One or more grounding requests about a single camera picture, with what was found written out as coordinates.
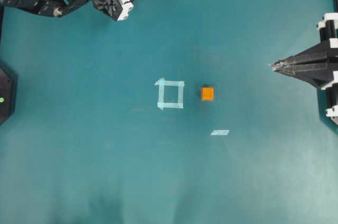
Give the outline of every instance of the tape strip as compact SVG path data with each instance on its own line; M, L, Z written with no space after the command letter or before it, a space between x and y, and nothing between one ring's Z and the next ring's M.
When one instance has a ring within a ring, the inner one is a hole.
M158 86L158 102L157 106L161 110L164 108L174 108L174 109L183 109L183 88L184 88L184 81L169 81L164 80L164 78L160 78L156 83ZM173 86L179 88L179 94L177 97L177 103L172 102L164 102L164 86Z
M227 136L230 130L214 130L211 136Z

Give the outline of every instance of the teal mat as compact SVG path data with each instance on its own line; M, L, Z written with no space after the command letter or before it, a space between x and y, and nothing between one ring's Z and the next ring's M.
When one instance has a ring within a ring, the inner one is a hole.
M318 43L332 11L137 0L117 23L90 4L62 19L7 8L0 60L18 90L0 127L0 223L337 223L337 130L313 87L268 66ZM185 82L184 109L157 107L159 78Z

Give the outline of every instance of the tabletop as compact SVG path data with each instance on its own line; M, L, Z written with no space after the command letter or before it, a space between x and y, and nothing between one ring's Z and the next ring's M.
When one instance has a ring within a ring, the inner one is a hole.
M0 127L0 223L337 223L323 95L269 66L316 43L333 0L136 0L114 22L6 8L17 76ZM160 79L183 82L164 87ZM203 86L214 101L201 101ZM229 130L212 136L214 130Z

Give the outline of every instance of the orange cube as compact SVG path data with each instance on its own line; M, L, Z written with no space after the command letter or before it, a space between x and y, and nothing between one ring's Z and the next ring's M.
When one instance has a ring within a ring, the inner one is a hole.
M202 101L213 101L213 88L202 88Z

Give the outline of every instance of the white bracket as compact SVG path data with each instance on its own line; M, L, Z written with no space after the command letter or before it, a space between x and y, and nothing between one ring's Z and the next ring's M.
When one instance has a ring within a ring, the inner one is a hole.
M130 2L130 0L118 0L122 6L122 12L118 17L118 21L123 21L129 16L129 11L134 8L134 5Z
M324 14L323 20L318 22L317 29L320 30L326 26L327 21L334 20L334 28L338 29L338 13L327 13Z
M338 83L338 71L333 71L333 80L321 87L322 90L332 88L332 85Z
M326 109L327 117L338 117L338 105L333 106L330 109Z
M337 38L330 38L330 48L338 48L338 39Z

